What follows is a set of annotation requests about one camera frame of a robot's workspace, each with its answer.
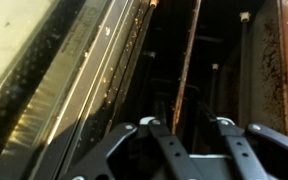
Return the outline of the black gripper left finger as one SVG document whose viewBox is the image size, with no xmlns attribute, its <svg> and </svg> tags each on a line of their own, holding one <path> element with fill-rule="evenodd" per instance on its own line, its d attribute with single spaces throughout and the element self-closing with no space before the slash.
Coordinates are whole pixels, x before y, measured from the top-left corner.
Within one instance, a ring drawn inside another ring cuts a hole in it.
<svg viewBox="0 0 288 180">
<path fill-rule="evenodd" d="M 60 180 L 202 180 L 163 121 L 122 123 Z"/>
</svg>

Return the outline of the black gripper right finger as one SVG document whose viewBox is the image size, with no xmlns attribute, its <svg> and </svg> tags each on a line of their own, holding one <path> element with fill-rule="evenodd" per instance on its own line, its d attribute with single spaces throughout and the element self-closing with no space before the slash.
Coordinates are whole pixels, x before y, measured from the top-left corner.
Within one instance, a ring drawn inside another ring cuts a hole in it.
<svg viewBox="0 0 288 180">
<path fill-rule="evenodd" d="M 288 137 L 262 124 L 239 128 L 218 117 L 216 127 L 241 180 L 288 180 Z"/>
</svg>

